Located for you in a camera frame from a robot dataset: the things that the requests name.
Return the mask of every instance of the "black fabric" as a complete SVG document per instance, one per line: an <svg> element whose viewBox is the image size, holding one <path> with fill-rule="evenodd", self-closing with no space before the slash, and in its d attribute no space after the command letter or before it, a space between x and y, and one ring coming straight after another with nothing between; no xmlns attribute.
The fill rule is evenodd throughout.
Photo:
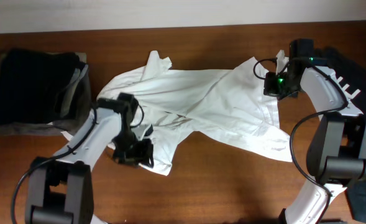
<svg viewBox="0 0 366 224"><path fill-rule="evenodd" d="M340 83L341 86L346 83L350 85L350 88L347 89L348 93L353 93L356 89L361 90L352 99L352 102L366 114L366 70L342 56L336 49L326 48L318 52L322 57L328 58L329 66L336 71L337 77L343 77L343 81ZM347 189L347 198L354 219L366 223L366 180L357 182Z"/></svg>
<svg viewBox="0 0 366 224"><path fill-rule="evenodd" d="M74 53L12 49L0 68L0 125L60 119L55 105L79 62Z"/></svg>
<svg viewBox="0 0 366 224"><path fill-rule="evenodd" d="M81 72L86 64L80 62L78 67ZM75 133L86 121L90 112L91 90L88 70L83 74L83 78L78 82L75 94L70 105L70 112L62 120L55 120L53 124L30 124L13 122L0 125L0 135L36 135L36 136L56 136L62 135L61 131Z"/></svg>

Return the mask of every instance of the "white wall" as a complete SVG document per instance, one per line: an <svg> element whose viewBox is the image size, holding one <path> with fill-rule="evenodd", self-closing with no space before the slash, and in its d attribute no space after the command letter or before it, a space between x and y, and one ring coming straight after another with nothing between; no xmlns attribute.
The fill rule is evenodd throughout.
<svg viewBox="0 0 366 224"><path fill-rule="evenodd" d="M366 20L366 0L0 0L0 33Z"/></svg>

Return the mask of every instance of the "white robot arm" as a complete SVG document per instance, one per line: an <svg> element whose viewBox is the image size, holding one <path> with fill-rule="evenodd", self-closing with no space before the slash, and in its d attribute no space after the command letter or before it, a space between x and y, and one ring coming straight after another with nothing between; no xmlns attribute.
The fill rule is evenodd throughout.
<svg viewBox="0 0 366 224"><path fill-rule="evenodd" d="M93 215L91 171L106 146L110 142L116 145L112 158L119 164L153 166L153 146L146 138L150 126L130 128L137 108L137 100L124 93L117 100L98 100L98 108L91 110L84 125L53 157L78 147L31 173L26 223L105 224ZM36 158L32 165L46 160ZM60 183L67 184L66 194L51 192L50 186Z"/></svg>
<svg viewBox="0 0 366 224"><path fill-rule="evenodd" d="M312 40L299 39L290 44L289 62L278 63L280 73L268 73L264 78L264 94L279 100L305 91L317 113L303 118L291 133L290 148L293 162L307 178L295 201L284 209L280 223L315 224L327 206L347 187L366 178L366 116L352 102L360 90L346 92L348 84L340 86L333 69L323 58L316 58ZM319 116L320 125L307 153L310 175L298 165L293 152L293 136L298 126ZM342 146L342 137L348 140Z"/></svg>

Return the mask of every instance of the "wrinkled fabric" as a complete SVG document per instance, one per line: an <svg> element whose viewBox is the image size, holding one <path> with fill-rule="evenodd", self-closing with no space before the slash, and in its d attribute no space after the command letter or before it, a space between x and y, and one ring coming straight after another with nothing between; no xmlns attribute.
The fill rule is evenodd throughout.
<svg viewBox="0 0 366 224"><path fill-rule="evenodd" d="M279 129L276 98L263 95L263 80L253 74L253 57L233 70L170 70L169 58L150 54L147 66L113 78L98 98L133 94L152 124L154 167L168 175L177 145L193 131L279 161L291 161L289 135ZM260 76L268 72L256 67ZM141 120L137 110L132 124Z"/></svg>

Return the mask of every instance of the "wooden table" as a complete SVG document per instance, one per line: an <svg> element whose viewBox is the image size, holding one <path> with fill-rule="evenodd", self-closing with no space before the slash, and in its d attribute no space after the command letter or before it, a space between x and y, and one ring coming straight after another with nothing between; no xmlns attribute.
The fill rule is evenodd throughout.
<svg viewBox="0 0 366 224"><path fill-rule="evenodd" d="M95 97L115 75L145 65L151 50L170 57L174 69L230 69L252 56L288 52L290 41L300 37L314 39L317 47L334 46L366 68L366 22L3 34L0 54L11 47L86 52ZM288 133L300 118L314 112L305 93L278 107L281 128ZM302 166L318 122L308 121L296 135ZM11 194L31 161L51 156L65 143L63 137L0 136L0 223L11 222ZM178 146L167 177L117 166L105 155L93 170L95 214L113 223L264 223L289 206L303 183L292 163L227 146L201 133L191 134ZM17 198L19 223L26 193L27 183ZM355 223L344 194L325 217Z"/></svg>

